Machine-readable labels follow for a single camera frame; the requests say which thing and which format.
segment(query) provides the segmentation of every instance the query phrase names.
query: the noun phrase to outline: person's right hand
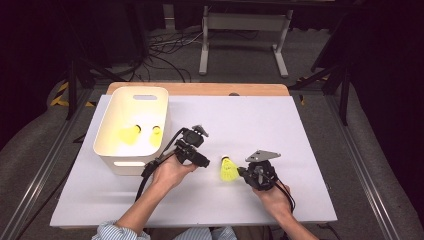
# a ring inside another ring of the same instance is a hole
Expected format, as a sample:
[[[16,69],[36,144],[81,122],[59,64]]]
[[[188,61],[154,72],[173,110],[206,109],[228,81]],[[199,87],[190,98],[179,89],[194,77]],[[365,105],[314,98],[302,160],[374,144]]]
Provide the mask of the person's right hand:
[[[277,184],[284,190],[283,184],[277,182]],[[290,187],[284,185],[290,193]],[[253,192],[262,201],[267,212],[277,220],[283,220],[292,217],[290,200],[278,189],[276,186],[272,187],[268,191],[258,191],[254,188]]]

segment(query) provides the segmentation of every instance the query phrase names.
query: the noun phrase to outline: white plastic bin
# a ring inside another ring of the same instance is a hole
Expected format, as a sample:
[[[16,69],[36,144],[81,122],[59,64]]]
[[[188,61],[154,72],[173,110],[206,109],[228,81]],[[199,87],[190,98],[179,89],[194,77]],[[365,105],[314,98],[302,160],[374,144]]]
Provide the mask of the white plastic bin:
[[[114,91],[94,142],[94,151],[117,175],[140,175],[171,135],[168,91],[130,86]]]

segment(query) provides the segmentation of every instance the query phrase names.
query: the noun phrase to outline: striped sleeve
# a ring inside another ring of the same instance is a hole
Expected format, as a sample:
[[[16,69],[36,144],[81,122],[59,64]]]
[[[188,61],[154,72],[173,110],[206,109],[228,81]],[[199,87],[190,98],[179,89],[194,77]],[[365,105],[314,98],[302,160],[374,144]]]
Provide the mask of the striped sleeve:
[[[129,228],[121,228],[115,226],[116,221],[107,221],[99,225],[97,234],[92,240],[150,240],[150,236],[145,232],[141,236],[137,236],[133,230]]]

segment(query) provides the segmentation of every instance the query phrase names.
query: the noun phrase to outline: hand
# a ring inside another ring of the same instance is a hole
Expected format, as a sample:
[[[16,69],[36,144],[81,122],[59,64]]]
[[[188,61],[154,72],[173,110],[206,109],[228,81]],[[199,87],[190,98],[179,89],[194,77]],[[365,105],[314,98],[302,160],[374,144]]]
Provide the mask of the hand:
[[[284,185],[283,187],[283,184],[281,182],[277,182],[276,184],[278,184],[283,190],[285,190],[285,187],[288,190],[288,193],[290,193],[289,186]],[[271,214],[271,216],[273,216],[275,219],[286,219],[292,216],[289,202],[290,200],[276,186],[272,187],[268,191],[258,191],[254,188],[252,189],[253,192],[262,201],[262,204],[264,205],[267,212]]]
[[[175,155],[166,159],[153,173],[152,184],[166,188],[168,191],[176,187],[184,177],[197,169],[194,164],[183,165]]]

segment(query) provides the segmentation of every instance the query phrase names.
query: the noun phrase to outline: dark background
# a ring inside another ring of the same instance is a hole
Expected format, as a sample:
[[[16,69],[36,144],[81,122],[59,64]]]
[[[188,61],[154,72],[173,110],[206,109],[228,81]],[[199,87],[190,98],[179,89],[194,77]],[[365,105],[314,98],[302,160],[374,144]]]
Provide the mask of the dark background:
[[[130,55],[116,54],[119,49],[107,47],[108,43],[99,33],[101,24],[93,24],[93,21],[85,24],[94,13],[88,5],[83,8],[83,2],[69,5],[70,2],[65,1],[64,5],[73,24],[79,26],[76,31],[82,36],[87,56],[104,66],[115,61],[130,61]],[[0,3],[0,149],[22,127],[46,111],[47,96],[52,87],[67,75],[69,52],[58,32],[57,22],[41,3],[22,0]],[[424,149],[421,74],[424,69],[424,17],[418,1],[374,1],[374,6],[376,10],[356,25],[338,33],[336,30],[339,41],[327,46],[326,59],[327,63],[341,61],[340,56],[346,57],[340,54],[341,51],[355,50],[357,55],[352,62],[351,81],[390,166],[423,223],[424,194],[420,191],[424,189],[421,151]],[[200,24],[201,11],[198,9],[177,6],[177,29]],[[140,8],[139,11],[141,29],[164,27],[160,6]],[[116,16],[121,16],[120,21],[128,21],[122,11]],[[302,10],[295,12],[291,27],[335,30],[341,17],[339,14]],[[362,38],[352,37],[352,32],[360,33]],[[125,34],[129,37],[121,41],[134,43],[133,33],[127,30]]]

